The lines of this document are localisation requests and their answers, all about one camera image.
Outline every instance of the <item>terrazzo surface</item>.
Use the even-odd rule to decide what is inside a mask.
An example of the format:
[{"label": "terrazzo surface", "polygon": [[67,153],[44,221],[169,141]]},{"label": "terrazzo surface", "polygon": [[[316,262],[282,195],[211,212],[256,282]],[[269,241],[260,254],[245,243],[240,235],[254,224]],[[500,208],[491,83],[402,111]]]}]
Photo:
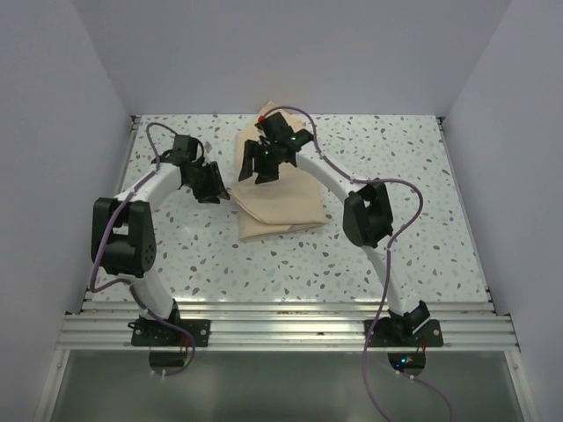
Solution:
[{"label": "terrazzo surface", "polygon": [[[454,179],[434,116],[314,115],[327,155],[357,178],[404,178],[423,192],[421,218],[396,243],[394,262],[405,266],[428,302],[486,302]],[[144,128],[160,121],[204,142],[226,186],[234,186],[235,136],[253,115],[145,115],[135,138],[123,186],[135,183],[153,159]],[[172,136],[154,127],[162,153]],[[410,218],[416,197],[388,186],[394,227]],[[281,236],[240,241],[238,206],[198,204],[182,187],[153,211],[156,269],[172,295],[207,302],[366,302],[382,294],[373,268],[341,229],[342,205],[321,186],[327,224]],[[103,270],[101,280],[110,280]],[[121,286],[94,301],[131,301]]]}]

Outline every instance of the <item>cable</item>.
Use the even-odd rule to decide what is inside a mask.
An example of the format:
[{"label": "cable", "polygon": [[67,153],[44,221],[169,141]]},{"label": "cable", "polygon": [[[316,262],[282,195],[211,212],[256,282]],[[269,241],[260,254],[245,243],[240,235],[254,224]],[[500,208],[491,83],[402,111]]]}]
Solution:
[{"label": "cable", "polygon": [[145,175],[141,180],[139,180],[137,183],[135,183],[133,185],[133,187],[131,188],[131,190],[129,191],[128,195],[125,197],[125,199],[115,209],[115,211],[112,212],[112,215],[110,216],[110,218],[107,222],[106,228],[104,229],[104,234],[102,235],[102,238],[99,242],[98,250],[96,251],[96,257],[94,258],[94,264],[92,266],[92,270],[91,270],[91,273],[90,273],[90,280],[89,280],[89,283],[88,283],[88,288],[90,289],[90,291],[92,293],[99,293],[102,290],[105,290],[108,287],[114,286],[116,284],[121,284],[121,283],[125,284],[126,286],[129,287],[129,291],[131,292],[133,299],[135,299],[135,302],[137,303],[137,305],[139,305],[139,307],[141,309],[145,310],[147,312],[147,314],[149,314],[154,320],[158,321],[163,326],[168,327],[172,330],[175,330],[175,331],[179,332],[180,334],[182,334],[183,336],[185,336],[189,339],[189,345],[192,347],[192,353],[191,353],[189,359],[186,361],[186,363],[179,369],[173,370],[171,372],[166,372],[165,370],[163,370],[160,373],[162,376],[172,376],[172,375],[177,375],[180,372],[184,371],[194,360],[194,357],[195,357],[195,340],[194,340],[194,337],[188,331],[184,330],[181,327],[178,327],[177,325],[169,323],[168,321],[164,320],[162,317],[155,314],[152,310],[148,309],[147,306],[141,301],[139,296],[136,294],[135,288],[133,287],[130,280],[115,279],[115,280],[108,281],[103,286],[99,286],[99,287],[96,286],[96,279],[98,278],[99,267],[100,267],[102,258],[104,256],[104,251],[106,250],[107,241],[109,240],[109,237],[112,234],[112,229],[113,229],[113,225],[115,224],[115,221],[119,217],[121,211],[123,211],[123,209],[131,201],[133,196],[135,196],[135,194],[138,192],[138,190],[145,183],[147,183],[153,176],[155,176],[157,174],[157,171],[160,169],[160,156],[158,155],[158,151],[157,151],[157,147],[156,147],[155,143],[152,141],[152,138],[150,137],[150,128],[153,127],[153,126],[164,127],[165,129],[169,130],[173,134],[175,134],[175,135],[178,134],[172,128],[167,127],[166,125],[159,123],[159,122],[156,122],[156,121],[152,121],[145,128],[145,132],[147,134],[147,139],[149,140],[150,147],[152,148],[153,152],[155,153],[155,157],[157,159],[156,160],[157,170],[151,171],[150,173]]},{"label": "cable", "polygon": [[[277,110],[291,110],[291,111],[294,111],[294,112],[298,112],[298,113],[302,114],[311,123],[312,131],[313,131],[313,144],[315,145],[315,150],[317,151],[317,153],[319,154],[321,159],[325,160],[325,162],[328,165],[330,165],[331,168],[333,168],[333,170],[335,170],[343,178],[346,178],[353,183],[363,183],[363,184],[369,184],[369,185],[377,185],[377,184],[380,184],[380,183],[401,184],[401,185],[410,187],[416,193],[416,195],[419,198],[419,207],[416,210],[416,213],[414,213],[414,216],[408,222],[406,222],[403,226],[401,226],[401,228],[399,230],[397,230],[397,232],[395,232],[395,234],[393,234],[390,237],[389,242],[387,242],[387,246],[385,248],[386,249],[386,261],[387,262],[386,262],[386,271],[385,271],[384,291],[383,291],[383,294],[382,294],[382,297],[381,297],[381,302],[379,303],[379,306],[377,307],[376,316],[374,317],[373,322],[371,323],[371,326],[369,327],[368,335],[366,336],[366,340],[363,344],[363,353],[362,353],[363,383],[366,386],[366,391],[368,392],[368,396],[371,399],[371,402],[376,406],[377,410],[379,411],[379,413],[381,413],[381,415],[385,418],[385,420],[391,422],[392,421],[391,415],[377,401],[377,398],[376,398],[375,394],[373,393],[373,391],[371,390],[371,386],[369,385],[369,378],[368,378],[368,345],[369,345],[369,341],[371,339],[371,336],[373,334],[373,330],[376,327],[377,321],[379,320],[379,317],[381,316],[381,313],[383,311],[385,298],[387,297],[387,291],[389,290],[389,282],[390,282],[390,279],[391,279],[391,247],[392,247],[393,243],[397,240],[397,238],[408,227],[410,227],[416,221],[417,218],[419,218],[420,213],[422,212],[422,204],[423,204],[422,192],[420,191],[420,189],[417,186],[413,185],[411,182],[407,182],[406,180],[402,180],[400,178],[379,178],[379,179],[356,179],[356,178],[354,178],[352,175],[349,175],[345,171],[343,171],[335,162],[333,162],[328,156],[326,156],[325,153],[323,152],[323,150],[320,148],[320,145],[318,143],[318,138],[317,138],[317,125],[315,124],[315,120],[311,117],[310,114],[308,114],[305,110],[302,110],[300,108],[297,108],[297,107],[294,107],[294,106],[291,106],[291,105],[280,105],[280,106],[277,106],[277,107],[274,107],[274,108],[271,108],[270,110],[268,110],[266,113],[264,113],[264,117],[268,116],[270,113],[277,111]],[[414,380],[416,380],[417,382],[427,386],[428,388],[432,389],[436,394],[438,394],[448,406],[448,410],[450,412],[450,421],[453,422],[453,421],[456,420],[456,416],[455,416],[453,406],[452,406],[450,400],[435,385],[433,385],[430,382],[423,381],[423,380],[419,379],[418,377],[415,377]]]}]

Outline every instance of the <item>towel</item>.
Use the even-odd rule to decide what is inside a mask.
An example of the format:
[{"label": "towel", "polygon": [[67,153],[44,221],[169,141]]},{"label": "towel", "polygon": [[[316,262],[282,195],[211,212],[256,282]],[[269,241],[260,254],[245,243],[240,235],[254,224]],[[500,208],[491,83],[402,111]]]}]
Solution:
[{"label": "towel", "polygon": [[[268,102],[260,110],[263,115],[276,104]],[[295,131],[304,124],[295,116],[281,111]],[[253,120],[237,134],[235,148],[236,177],[240,172],[246,140],[259,139]],[[325,224],[325,212],[318,181],[309,173],[289,163],[280,165],[280,178],[275,182],[255,185],[256,174],[238,182],[232,197],[240,206],[238,236],[246,239],[255,236],[277,235],[291,231],[310,229]]]}]

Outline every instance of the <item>gray floor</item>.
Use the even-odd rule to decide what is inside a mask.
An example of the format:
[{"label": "gray floor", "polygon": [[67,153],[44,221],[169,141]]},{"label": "gray floor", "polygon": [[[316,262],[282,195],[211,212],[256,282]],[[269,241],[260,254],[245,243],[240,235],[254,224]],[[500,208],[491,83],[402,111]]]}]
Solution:
[{"label": "gray floor", "polygon": [[[521,421],[503,353],[434,353],[422,377],[457,421]],[[442,399],[370,355],[370,379],[396,421],[447,421]],[[379,421],[359,353],[209,353],[183,375],[149,376],[144,352],[73,352],[54,421]]]}]

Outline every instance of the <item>white wall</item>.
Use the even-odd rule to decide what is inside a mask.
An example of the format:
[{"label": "white wall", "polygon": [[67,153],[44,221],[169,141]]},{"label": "white wall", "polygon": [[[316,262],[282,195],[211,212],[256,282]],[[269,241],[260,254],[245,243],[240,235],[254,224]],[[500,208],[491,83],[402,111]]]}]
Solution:
[{"label": "white wall", "polygon": [[494,302],[545,420],[563,419],[563,3],[513,0],[446,120]]},{"label": "white wall", "polygon": [[91,206],[116,183],[128,115],[69,0],[0,13],[0,419],[28,420],[90,265]]},{"label": "white wall", "polygon": [[509,0],[73,0],[132,113],[444,115]]}]

